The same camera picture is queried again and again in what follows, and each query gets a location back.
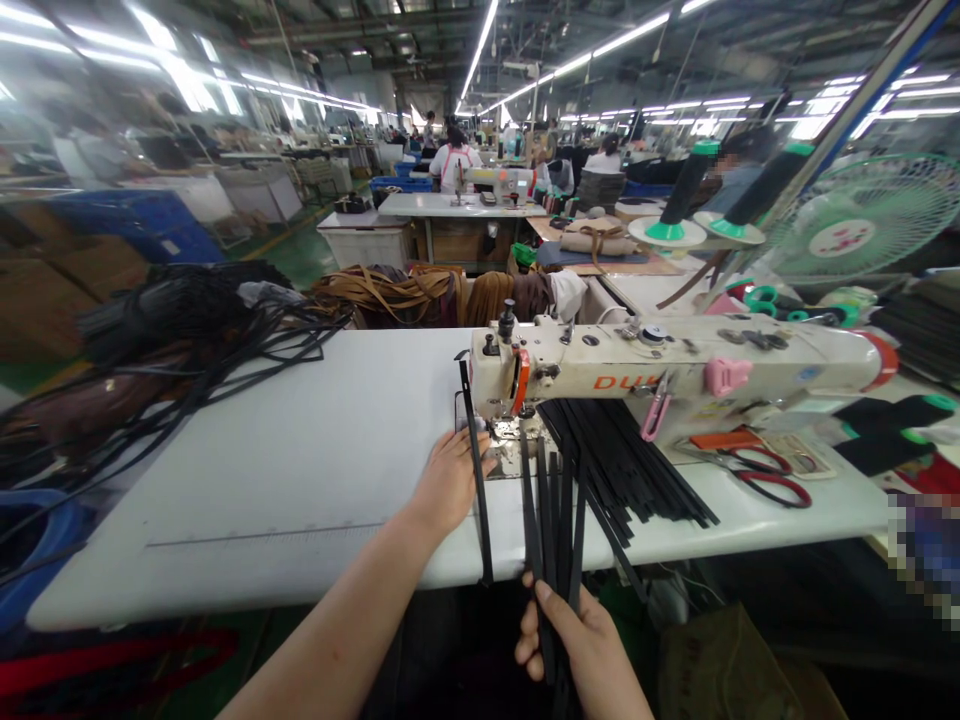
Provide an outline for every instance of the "electric fan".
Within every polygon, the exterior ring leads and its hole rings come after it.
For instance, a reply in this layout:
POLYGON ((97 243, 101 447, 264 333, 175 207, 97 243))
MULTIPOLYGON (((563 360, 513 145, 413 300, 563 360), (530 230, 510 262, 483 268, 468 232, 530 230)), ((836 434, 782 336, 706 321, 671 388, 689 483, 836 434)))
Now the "electric fan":
POLYGON ((960 165, 872 158, 824 173, 767 232, 767 263, 791 285, 849 280, 932 240, 960 211, 960 165))

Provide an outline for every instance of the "blue bin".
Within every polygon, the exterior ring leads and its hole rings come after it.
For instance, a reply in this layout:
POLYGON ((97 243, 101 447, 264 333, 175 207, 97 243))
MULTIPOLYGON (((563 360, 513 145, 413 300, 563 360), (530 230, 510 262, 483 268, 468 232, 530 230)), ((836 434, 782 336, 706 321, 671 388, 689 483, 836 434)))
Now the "blue bin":
POLYGON ((433 180, 411 177, 376 177, 370 180, 370 190, 385 187, 398 187, 403 192, 433 192, 433 180))
POLYGON ((623 197, 670 197, 673 185, 643 185, 627 180, 623 189, 623 197))
POLYGON ((151 263, 226 259, 172 190, 91 190, 47 202, 78 232, 119 235, 151 263))
MULTIPOLYGON (((0 506, 22 507, 27 512, 34 512, 65 498, 66 495, 59 490, 10 490, 0 492, 0 506)), ((80 540, 82 534, 83 510, 80 503, 76 500, 65 502, 47 515, 43 534, 21 566, 64 550, 80 540)), ((6 633, 26 617, 33 601, 40 597, 40 593, 66 562, 67 558, 64 558, 51 563, 0 588, 0 634, 6 633)))

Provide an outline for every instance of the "white sewing machine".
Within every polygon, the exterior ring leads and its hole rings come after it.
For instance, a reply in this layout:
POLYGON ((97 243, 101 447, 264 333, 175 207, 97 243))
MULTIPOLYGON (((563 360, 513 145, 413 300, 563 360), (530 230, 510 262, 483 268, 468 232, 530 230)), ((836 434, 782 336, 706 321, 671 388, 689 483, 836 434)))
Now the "white sewing machine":
POLYGON ((514 205, 517 198, 526 198, 533 184, 533 170, 518 168, 465 168, 465 183, 493 186, 497 205, 514 205))
POLYGON ((791 433, 890 380, 896 353, 867 333, 765 315, 636 318, 519 327, 508 311, 473 333, 472 396, 497 435, 552 398, 624 399, 644 439, 740 425, 791 433))

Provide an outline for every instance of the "red-handled scissors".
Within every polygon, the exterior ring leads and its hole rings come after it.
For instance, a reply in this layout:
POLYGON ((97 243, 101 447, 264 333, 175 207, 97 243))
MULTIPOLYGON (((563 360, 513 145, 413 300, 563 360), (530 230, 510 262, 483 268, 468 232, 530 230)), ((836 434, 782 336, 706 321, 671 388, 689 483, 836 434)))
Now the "red-handled scissors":
POLYGON ((788 480, 785 477, 793 472, 793 467, 790 465, 790 463, 786 459, 780 457, 774 452, 770 452, 766 448, 736 448, 733 450, 719 450, 715 453, 697 450, 696 448, 687 445, 678 446, 677 449, 682 453, 697 458, 698 460, 703 460, 705 462, 713 463, 714 465, 719 465, 722 468, 726 468, 732 472, 738 480, 740 480, 742 483, 745 483, 751 490, 755 490, 768 500, 772 500, 778 505, 782 505, 786 508, 798 508, 801 510, 805 510, 813 505, 813 499, 810 497, 810 493, 808 493, 801 485, 795 483, 793 480, 788 480), (749 457, 748 453, 763 455, 764 460, 770 460, 770 462, 749 457), (797 497, 797 499, 793 501, 782 498, 779 495, 766 490, 761 483, 769 483, 771 485, 779 485, 780 487, 787 488, 797 497))

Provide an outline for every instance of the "left hand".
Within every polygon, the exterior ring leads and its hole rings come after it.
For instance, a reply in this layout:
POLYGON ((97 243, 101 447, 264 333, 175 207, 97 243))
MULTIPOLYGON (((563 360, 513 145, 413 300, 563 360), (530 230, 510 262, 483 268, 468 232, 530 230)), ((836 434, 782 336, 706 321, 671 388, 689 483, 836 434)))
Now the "left hand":
MULTIPOLYGON (((477 433, 477 440, 482 457, 490 447, 490 434, 477 433)), ((482 460, 483 477, 496 465, 496 458, 482 460)), ((464 428, 456 435, 448 432, 437 441, 407 509, 442 539, 463 522, 476 494, 470 430, 464 428)))

